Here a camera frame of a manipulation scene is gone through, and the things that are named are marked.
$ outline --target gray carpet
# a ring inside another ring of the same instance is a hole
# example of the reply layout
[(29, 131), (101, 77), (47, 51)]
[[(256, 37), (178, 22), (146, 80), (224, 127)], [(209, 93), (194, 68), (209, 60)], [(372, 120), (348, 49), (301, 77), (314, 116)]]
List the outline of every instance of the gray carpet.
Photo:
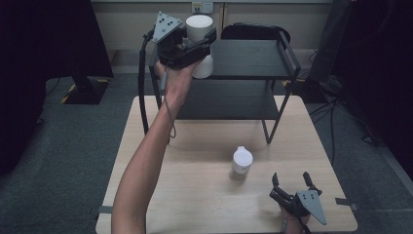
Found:
[[(135, 78), (117, 74), (100, 105), (61, 104), (72, 80), (61, 78), (55, 89), (57, 79), (48, 82), (44, 123), (18, 167), (0, 178), (0, 233), (95, 233)], [(309, 112), (318, 107), (307, 104)], [(363, 142), (365, 128), (342, 104), (333, 112), (333, 156), (330, 112), (313, 118), (347, 198), (359, 206), (356, 233), (413, 233), (412, 182), (389, 150)]]

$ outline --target light wood tabletop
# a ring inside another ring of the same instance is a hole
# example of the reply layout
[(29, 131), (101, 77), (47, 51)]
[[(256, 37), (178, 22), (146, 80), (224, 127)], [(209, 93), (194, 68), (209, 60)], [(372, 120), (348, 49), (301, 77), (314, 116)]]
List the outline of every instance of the light wood tabletop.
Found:
[[(283, 97), (275, 97), (280, 105)], [(158, 108), (146, 98), (149, 123)], [(308, 187), (308, 172), (322, 190), (327, 225), (314, 217), (313, 232), (355, 231), (356, 219), (348, 206), (336, 204), (345, 195), (300, 97), (286, 105), (277, 132), (267, 144), (258, 120), (177, 120), (176, 138), (167, 147), (158, 185), (147, 214), (148, 233), (275, 233), (281, 230), (280, 208), (269, 194), (277, 172), (280, 188), (294, 195)], [(102, 206), (111, 207), (121, 176), (144, 137), (136, 97)], [(253, 163), (244, 183), (229, 178), (234, 152), (244, 146)], [(110, 233), (110, 214), (100, 214), (96, 232)]]

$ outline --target hand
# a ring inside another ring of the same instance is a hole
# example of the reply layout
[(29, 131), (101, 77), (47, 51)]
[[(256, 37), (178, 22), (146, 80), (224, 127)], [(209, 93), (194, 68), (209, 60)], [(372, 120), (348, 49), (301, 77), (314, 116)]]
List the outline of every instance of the hand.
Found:
[[(301, 226), (301, 223), (298, 221), (297, 217), (293, 214), (290, 214), (284, 207), (280, 206), (280, 209), (282, 210), (282, 219), (287, 220), (287, 225), (285, 228), (285, 233), (286, 234), (295, 234), (295, 233), (303, 233), (303, 228)], [(310, 220), (310, 215), (302, 216), (301, 221), (304, 224), (307, 224)]]
[(162, 77), (165, 72), (168, 74), (166, 96), (169, 105), (179, 108), (185, 102), (192, 82), (192, 72), (199, 63), (200, 60), (180, 70), (173, 70), (158, 61), (156, 66), (159, 76)]

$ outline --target chair backrest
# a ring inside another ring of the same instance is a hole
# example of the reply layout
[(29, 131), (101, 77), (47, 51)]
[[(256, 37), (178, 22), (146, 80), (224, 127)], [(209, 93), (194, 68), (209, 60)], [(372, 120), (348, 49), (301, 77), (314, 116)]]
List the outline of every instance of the chair backrest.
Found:
[(221, 39), (281, 40), (280, 31), (289, 43), (291, 37), (282, 27), (247, 22), (236, 22), (226, 26), (221, 32)]

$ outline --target black chair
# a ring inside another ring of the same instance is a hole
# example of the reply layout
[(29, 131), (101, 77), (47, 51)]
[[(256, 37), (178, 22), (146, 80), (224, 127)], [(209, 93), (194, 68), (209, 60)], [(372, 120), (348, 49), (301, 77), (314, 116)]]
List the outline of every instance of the black chair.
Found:
[[(282, 41), (281, 33), (288, 43), (291, 40), (289, 33), (282, 27), (265, 25), (258, 23), (236, 22), (230, 24), (221, 32), (222, 40), (277, 40)], [(276, 81), (271, 84), (271, 91), (274, 92)]]

